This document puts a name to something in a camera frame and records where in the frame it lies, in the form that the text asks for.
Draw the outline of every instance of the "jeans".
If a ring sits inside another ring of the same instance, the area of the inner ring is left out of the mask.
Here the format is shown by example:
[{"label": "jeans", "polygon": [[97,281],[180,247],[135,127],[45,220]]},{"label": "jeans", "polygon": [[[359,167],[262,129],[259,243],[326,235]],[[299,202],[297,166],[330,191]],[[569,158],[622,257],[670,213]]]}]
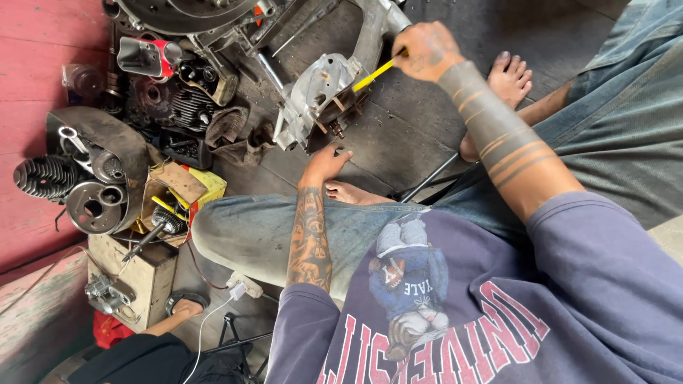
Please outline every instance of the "jeans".
[{"label": "jeans", "polygon": [[[629,210],[645,229],[683,213],[683,0],[634,0],[575,78],[567,107],[533,129],[586,189]],[[425,208],[464,217],[519,249],[526,228],[481,165],[431,207],[325,200],[330,295],[344,300],[360,259],[388,222]],[[235,196],[193,222],[203,256],[284,286],[296,197]]]}]

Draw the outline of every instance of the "graphic t-shirt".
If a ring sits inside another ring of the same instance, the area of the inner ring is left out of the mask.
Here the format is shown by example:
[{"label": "graphic t-shirt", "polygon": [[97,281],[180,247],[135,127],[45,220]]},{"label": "graphic t-shirt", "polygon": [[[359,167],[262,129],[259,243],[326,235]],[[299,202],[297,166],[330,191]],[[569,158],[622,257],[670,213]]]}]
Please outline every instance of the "graphic t-shirt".
[{"label": "graphic t-shirt", "polygon": [[283,291],[266,383],[683,382],[683,269],[632,215],[571,192],[527,228],[534,256],[448,212],[387,224],[341,313]]}]

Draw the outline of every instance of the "black sandal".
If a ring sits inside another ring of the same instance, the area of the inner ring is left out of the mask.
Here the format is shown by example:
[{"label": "black sandal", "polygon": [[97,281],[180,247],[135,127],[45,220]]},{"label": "black sandal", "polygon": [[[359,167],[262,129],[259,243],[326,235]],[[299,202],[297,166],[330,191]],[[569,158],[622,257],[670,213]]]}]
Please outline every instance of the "black sandal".
[{"label": "black sandal", "polygon": [[206,309],[209,306],[209,301],[205,299],[203,296],[200,294],[196,293],[189,293],[189,292],[175,292],[171,293],[171,296],[169,296],[168,299],[166,299],[166,314],[169,316],[173,316],[173,307],[174,305],[178,302],[180,299],[187,299],[190,301],[194,301],[195,303],[198,303],[201,305],[202,309]]}]

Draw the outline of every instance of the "wooden crate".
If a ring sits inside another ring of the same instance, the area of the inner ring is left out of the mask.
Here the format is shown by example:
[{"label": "wooden crate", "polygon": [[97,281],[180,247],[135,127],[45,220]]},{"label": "wooden crate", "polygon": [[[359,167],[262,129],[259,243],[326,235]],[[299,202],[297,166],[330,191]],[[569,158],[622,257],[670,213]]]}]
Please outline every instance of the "wooden crate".
[{"label": "wooden crate", "polygon": [[[108,274],[116,275],[123,268],[121,259],[128,252],[127,245],[108,235],[89,235],[88,248]],[[102,273],[91,260],[88,260],[87,270],[89,283],[93,273]],[[130,306],[121,306],[114,312],[114,317],[135,333],[166,318],[164,304],[171,294],[175,272],[175,252],[160,244],[147,245],[140,256],[130,260],[119,276],[119,280],[133,290],[135,300]]]}]

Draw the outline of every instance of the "foot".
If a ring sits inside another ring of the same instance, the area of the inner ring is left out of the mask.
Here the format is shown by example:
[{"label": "foot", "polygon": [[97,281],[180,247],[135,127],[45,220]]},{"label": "foot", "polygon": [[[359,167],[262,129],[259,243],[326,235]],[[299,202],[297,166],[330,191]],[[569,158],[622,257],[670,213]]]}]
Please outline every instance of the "foot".
[{"label": "foot", "polygon": [[327,189],[327,196],[333,200],[337,200],[344,203],[356,204],[360,206],[366,206],[370,204],[377,203],[395,203],[392,199],[375,195],[354,187],[347,182],[339,181],[328,181],[325,183],[325,188]]},{"label": "foot", "polygon": [[201,304],[188,299],[180,299],[173,306],[171,310],[173,314],[178,314],[180,312],[187,312],[190,316],[197,316],[204,312],[204,308]]},{"label": "foot", "polygon": [[[532,71],[527,70],[526,61],[522,61],[517,55],[510,57],[510,52],[503,51],[493,63],[491,73],[488,75],[488,86],[510,108],[516,109],[533,87],[532,75]],[[479,160],[479,154],[469,132],[460,143],[460,157],[470,163]]]}]

